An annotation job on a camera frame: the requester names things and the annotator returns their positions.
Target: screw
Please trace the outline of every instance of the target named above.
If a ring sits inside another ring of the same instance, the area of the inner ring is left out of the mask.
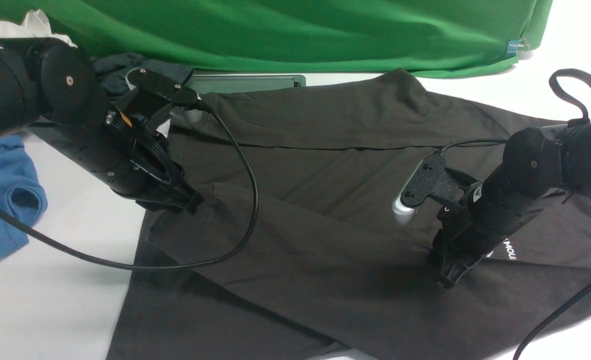
[[[109,112],[108,114],[106,114],[106,117],[104,118],[104,124],[109,126],[111,125],[111,123],[113,123],[113,114],[112,112]]]

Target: blue cloth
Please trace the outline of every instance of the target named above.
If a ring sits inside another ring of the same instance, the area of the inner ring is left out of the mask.
[[[18,135],[0,139],[0,209],[29,226],[47,209],[47,196]],[[28,243],[24,232],[0,219],[0,260]]]

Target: green cloth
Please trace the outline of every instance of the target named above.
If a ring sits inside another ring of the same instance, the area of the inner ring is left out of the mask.
[[[246,72],[389,71],[435,78],[510,68],[509,41],[540,45],[552,0],[0,0],[42,9],[97,57],[138,52]]]

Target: dark gray cloth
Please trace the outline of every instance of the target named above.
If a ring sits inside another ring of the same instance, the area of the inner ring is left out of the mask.
[[[156,71],[179,83],[193,75],[190,66],[149,60],[133,53],[97,59],[93,66],[113,101],[129,91],[125,77],[133,68]],[[145,215],[134,263],[176,264],[146,242],[153,219],[154,214]],[[347,348],[245,301],[193,271],[134,273],[123,308],[126,311],[117,323],[108,360],[299,360]],[[133,314],[131,309],[142,312]],[[145,340],[134,342],[134,338]]]
[[[440,228],[438,205],[427,202],[407,227],[396,224],[390,208],[433,147],[506,138],[553,121],[430,93],[403,70],[351,84],[207,94],[204,100],[244,145],[261,198],[247,247],[197,273],[281,321],[380,360],[478,360],[515,346],[591,281],[590,199],[547,209],[449,291],[431,281],[425,266]],[[171,132],[172,156],[205,197],[200,212],[206,216],[156,214],[147,240],[180,264],[223,255],[238,244],[250,218],[245,170],[213,117]],[[501,159],[501,146],[448,152],[451,167],[479,179]],[[198,344],[204,337],[195,339],[185,328],[211,334],[213,351],[185,357],[247,358],[220,352],[232,340],[206,319],[188,325],[188,317],[174,317],[191,312],[176,298],[174,291],[154,297],[131,287],[120,316],[128,326],[118,325],[111,350],[122,357],[111,358],[181,359],[169,344],[204,346]],[[142,316],[151,312],[148,299],[166,315]],[[591,294],[549,331],[588,316]],[[181,335],[170,335],[177,330]],[[263,352],[266,337],[258,333],[245,355],[281,358]],[[290,358],[303,355],[294,351]]]

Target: white surface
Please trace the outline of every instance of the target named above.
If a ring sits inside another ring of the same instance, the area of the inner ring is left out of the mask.
[[[578,117],[579,112],[549,89],[549,76],[560,68],[591,73],[591,0],[555,2],[541,48],[510,71],[421,82],[433,92],[566,121]],[[315,86],[364,80],[375,74],[305,76],[308,86]],[[591,93],[579,81],[561,84],[573,89],[591,110]],[[26,139],[26,150],[49,200],[49,208],[35,228],[86,253],[130,263],[144,210],[115,196],[36,137]],[[105,359],[128,283],[126,271],[81,262],[32,239],[26,248],[0,263],[0,360]],[[357,351],[346,355],[368,358]],[[506,353],[498,358],[508,360],[511,356]],[[522,359],[591,359],[591,319],[534,342]]]

